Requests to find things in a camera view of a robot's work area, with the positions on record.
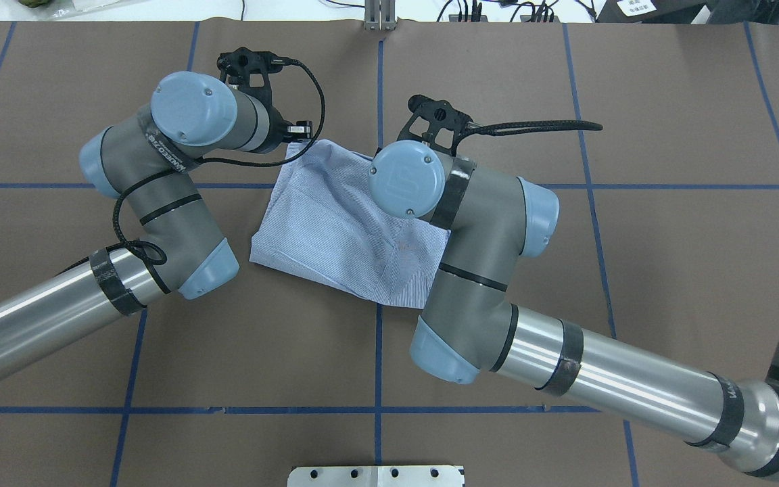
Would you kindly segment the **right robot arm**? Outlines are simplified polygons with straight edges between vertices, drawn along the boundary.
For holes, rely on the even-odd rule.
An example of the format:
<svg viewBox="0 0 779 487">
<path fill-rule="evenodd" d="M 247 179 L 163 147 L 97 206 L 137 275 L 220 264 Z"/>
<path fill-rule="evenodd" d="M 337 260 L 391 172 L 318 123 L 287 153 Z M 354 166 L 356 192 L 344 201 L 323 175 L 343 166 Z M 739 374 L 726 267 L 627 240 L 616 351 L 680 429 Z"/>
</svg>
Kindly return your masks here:
<svg viewBox="0 0 779 487">
<path fill-rule="evenodd" d="M 410 354 L 613 414 L 645 486 L 779 483 L 779 187 L 553 192 L 414 141 L 368 172 L 450 231 Z"/>
</svg>

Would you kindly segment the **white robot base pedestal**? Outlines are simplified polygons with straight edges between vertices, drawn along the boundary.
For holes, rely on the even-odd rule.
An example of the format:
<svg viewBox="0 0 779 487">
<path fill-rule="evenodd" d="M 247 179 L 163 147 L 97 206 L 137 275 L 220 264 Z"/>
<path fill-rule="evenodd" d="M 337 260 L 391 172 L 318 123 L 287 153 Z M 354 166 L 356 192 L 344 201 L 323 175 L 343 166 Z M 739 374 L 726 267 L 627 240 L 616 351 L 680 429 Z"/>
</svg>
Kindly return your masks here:
<svg viewBox="0 0 779 487">
<path fill-rule="evenodd" d="M 287 486 L 466 486 L 463 466 L 303 466 L 290 472 Z"/>
</svg>

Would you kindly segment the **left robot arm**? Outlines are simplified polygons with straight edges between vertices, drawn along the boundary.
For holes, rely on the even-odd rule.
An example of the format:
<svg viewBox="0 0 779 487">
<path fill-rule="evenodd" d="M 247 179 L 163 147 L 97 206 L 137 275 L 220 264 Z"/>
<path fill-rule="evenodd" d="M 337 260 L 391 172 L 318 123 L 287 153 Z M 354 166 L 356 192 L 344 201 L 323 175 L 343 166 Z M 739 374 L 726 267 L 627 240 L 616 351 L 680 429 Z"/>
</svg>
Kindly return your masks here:
<svg viewBox="0 0 779 487">
<path fill-rule="evenodd" d="M 285 120 L 268 87 L 169 74 L 136 114 L 84 145 L 85 179 L 114 199 L 116 243 L 0 303 L 0 382 L 173 291 L 192 300 L 232 280 L 240 265 L 191 172 L 213 150 L 313 140 L 312 123 Z"/>
</svg>

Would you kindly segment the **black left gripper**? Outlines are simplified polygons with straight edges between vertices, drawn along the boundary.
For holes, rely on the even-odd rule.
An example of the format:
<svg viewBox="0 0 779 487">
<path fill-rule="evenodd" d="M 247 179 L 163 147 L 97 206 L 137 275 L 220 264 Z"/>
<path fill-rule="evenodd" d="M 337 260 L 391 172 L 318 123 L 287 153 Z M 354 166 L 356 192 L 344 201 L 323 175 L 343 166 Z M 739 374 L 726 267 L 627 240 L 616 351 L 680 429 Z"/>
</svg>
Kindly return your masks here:
<svg viewBox="0 0 779 487">
<path fill-rule="evenodd" d="M 289 122 L 276 108 L 269 109 L 268 115 L 270 126 L 264 139 L 264 154 L 275 151 L 288 141 L 307 141 L 314 137 L 314 124 L 311 120 Z"/>
</svg>

